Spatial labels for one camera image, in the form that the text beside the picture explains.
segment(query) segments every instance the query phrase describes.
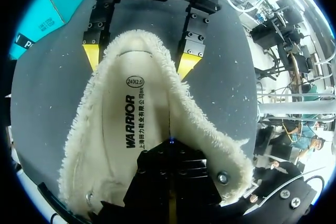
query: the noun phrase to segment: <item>teal box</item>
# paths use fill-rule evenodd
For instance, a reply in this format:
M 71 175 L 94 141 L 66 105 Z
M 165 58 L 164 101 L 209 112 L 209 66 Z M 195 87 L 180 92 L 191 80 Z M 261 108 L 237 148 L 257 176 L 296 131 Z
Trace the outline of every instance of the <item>teal box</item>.
M 83 0 L 34 0 L 21 20 L 9 50 L 18 59 L 41 38 L 69 22 Z

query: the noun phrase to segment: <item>metal bolt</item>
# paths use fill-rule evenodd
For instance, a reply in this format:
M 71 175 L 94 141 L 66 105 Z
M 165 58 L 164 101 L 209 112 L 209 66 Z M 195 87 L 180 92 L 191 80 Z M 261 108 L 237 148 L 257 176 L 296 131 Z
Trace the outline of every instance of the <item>metal bolt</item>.
M 187 174 L 187 171 L 186 171 L 186 170 L 179 170 L 179 174 L 180 174 L 180 175 L 186 175 L 186 174 Z
M 217 174 L 217 179 L 223 186 L 226 186 L 229 183 L 229 175 L 226 171 L 219 172 Z
M 144 174 L 146 171 L 144 169 L 138 169 L 138 173 Z
M 300 204 L 301 204 L 301 200 L 298 197 L 295 197 L 290 202 L 290 205 L 291 205 L 292 208 L 297 208 Z
M 92 207 L 91 199 L 93 197 L 93 193 L 90 191 L 85 195 L 86 203 L 89 205 L 89 207 Z
M 284 189 L 280 192 L 281 199 L 288 199 L 290 196 L 290 191 L 287 189 Z

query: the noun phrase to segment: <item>white fur lining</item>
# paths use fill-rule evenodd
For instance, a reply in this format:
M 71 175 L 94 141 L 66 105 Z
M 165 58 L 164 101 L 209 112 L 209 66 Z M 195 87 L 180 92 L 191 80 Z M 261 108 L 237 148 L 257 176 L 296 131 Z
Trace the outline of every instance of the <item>white fur lining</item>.
M 90 152 L 88 148 L 92 146 L 93 139 L 87 137 L 87 134 L 92 123 L 99 125 L 99 122 L 92 120 L 91 117 L 94 117 L 97 104 L 101 104 L 109 69 L 117 56 L 125 51 L 130 41 L 139 38 L 144 42 L 142 49 L 149 50 L 161 68 L 164 85 L 169 94 L 172 136 L 204 152 L 209 171 L 223 198 L 222 205 L 235 202 L 250 187 L 253 175 L 252 163 L 240 149 L 246 140 L 234 141 L 219 132 L 208 121 L 192 99 L 189 86 L 180 81 L 169 51 L 156 35 L 142 30 L 128 31 L 112 41 L 104 52 L 104 59 L 86 86 L 65 145 L 65 158 L 62 161 L 58 181 L 59 198 L 73 213 L 83 216 L 87 216 L 89 210 L 99 211 L 101 200 L 108 202 L 114 202 L 113 198 L 122 200 L 127 188 L 119 183 L 118 178 L 109 169 L 106 156 L 97 157 L 97 164 L 99 162 L 100 165 L 95 169 L 85 168 L 83 163 L 87 156 L 91 155 L 88 154 Z M 103 150 L 103 148 L 103 143 L 97 140 L 97 149 Z M 227 186 L 216 182 L 216 174 L 222 170 L 230 174 L 230 183 Z M 88 188 L 93 192 L 91 206 L 88 206 L 85 199 Z

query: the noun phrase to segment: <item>white shoe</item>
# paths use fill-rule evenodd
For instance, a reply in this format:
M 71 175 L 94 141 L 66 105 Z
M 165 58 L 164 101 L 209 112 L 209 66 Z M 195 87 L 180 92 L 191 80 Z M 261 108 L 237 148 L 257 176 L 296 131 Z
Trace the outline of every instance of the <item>white shoe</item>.
M 203 151 L 222 205 L 237 201 L 251 185 L 252 163 L 240 149 L 241 142 L 207 120 L 160 39 L 149 32 L 128 31 L 104 54 L 65 146 L 59 198 L 69 210 L 88 217 L 88 211 L 100 211 L 101 200 L 123 206 L 139 154 L 170 134 Z M 223 170 L 230 175 L 227 186 L 215 179 Z

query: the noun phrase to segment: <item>shoe insole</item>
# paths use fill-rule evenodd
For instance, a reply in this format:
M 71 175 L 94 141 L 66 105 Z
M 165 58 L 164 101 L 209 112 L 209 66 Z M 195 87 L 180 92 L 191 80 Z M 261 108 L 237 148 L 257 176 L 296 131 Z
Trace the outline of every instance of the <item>shoe insole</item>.
M 102 97 L 102 137 L 113 176 L 129 186 L 137 159 L 169 137 L 169 103 L 160 68 L 145 51 L 121 54 Z

